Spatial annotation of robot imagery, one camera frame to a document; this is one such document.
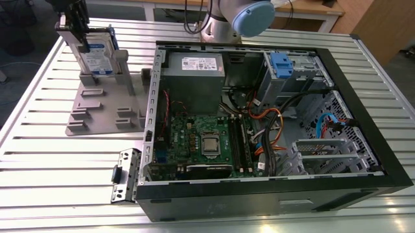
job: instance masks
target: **blue drive bay latch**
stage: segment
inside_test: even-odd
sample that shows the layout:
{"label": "blue drive bay latch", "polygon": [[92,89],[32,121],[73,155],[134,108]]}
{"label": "blue drive bay latch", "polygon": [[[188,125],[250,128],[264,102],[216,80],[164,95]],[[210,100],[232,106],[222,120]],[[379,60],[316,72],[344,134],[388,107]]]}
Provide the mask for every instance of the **blue drive bay latch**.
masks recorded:
{"label": "blue drive bay latch", "polygon": [[292,75],[292,61],[285,53],[271,52],[271,64],[276,71],[276,77],[279,79],[288,79]]}

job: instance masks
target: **blue cable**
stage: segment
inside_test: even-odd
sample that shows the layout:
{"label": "blue cable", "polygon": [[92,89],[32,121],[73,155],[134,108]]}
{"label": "blue cable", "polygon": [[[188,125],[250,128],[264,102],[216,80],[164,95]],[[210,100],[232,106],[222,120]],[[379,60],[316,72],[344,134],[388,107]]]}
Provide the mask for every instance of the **blue cable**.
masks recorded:
{"label": "blue cable", "polygon": [[324,121],[324,117],[328,116],[332,120],[333,123],[339,123],[339,120],[336,118],[336,116],[332,113],[323,113],[319,120],[317,120],[317,125],[316,125],[316,137],[320,138],[321,137],[321,124]]}

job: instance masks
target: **metal slotted table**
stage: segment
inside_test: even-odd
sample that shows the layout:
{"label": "metal slotted table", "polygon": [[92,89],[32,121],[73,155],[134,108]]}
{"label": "metal slotted table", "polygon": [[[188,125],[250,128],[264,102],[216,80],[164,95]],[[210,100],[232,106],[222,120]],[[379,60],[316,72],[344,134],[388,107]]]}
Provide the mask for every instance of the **metal slotted table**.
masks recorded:
{"label": "metal slotted table", "polygon": [[[129,70],[150,68],[156,40],[198,41],[177,23],[90,19],[112,24]],[[368,113],[415,179],[415,111],[359,40],[348,35],[268,30],[246,44],[328,48]],[[110,206],[120,150],[141,148],[142,133],[66,137],[78,65],[61,38],[0,133],[0,232],[409,232],[415,188],[336,212],[152,223],[141,208]]]}

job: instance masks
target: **white sticker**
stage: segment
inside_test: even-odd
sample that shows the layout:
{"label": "white sticker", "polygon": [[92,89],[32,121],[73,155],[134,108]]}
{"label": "white sticker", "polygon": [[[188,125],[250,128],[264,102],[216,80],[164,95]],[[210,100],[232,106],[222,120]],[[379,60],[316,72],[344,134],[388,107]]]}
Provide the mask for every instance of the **white sticker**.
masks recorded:
{"label": "white sticker", "polygon": [[339,16],[340,16],[340,15],[341,15],[341,12],[327,11],[327,14],[328,14],[328,15],[339,15]]}
{"label": "white sticker", "polygon": [[265,170],[265,164],[264,163],[257,163],[257,169]]}
{"label": "white sticker", "polygon": [[105,56],[105,46],[102,44],[89,44],[89,52],[80,53],[89,71],[94,75],[112,74],[112,66]]}
{"label": "white sticker", "polygon": [[182,70],[217,70],[214,58],[184,57],[181,59]]}
{"label": "white sticker", "polygon": [[252,102],[254,103],[256,106],[260,105],[260,101],[257,99],[253,99]]}

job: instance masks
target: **green motherboard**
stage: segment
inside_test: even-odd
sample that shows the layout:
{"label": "green motherboard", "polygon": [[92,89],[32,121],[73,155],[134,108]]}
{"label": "green motherboard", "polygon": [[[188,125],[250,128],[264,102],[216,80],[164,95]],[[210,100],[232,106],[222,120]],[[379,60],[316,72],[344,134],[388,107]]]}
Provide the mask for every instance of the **green motherboard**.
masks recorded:
{"label": "green motherboard", "polygon": [[202,167],[204,171],[197,171],[197,173],[205,172],[205,169],[225,168],[229,172],[229,178],[258,176],[253,169],[245,134],[248,127],[248,120],[237,118],[217,116],[172,117],[168,146],[164,149],[154,149],[153,180],[185,179],[185,170],[190,166],[197,169]]}

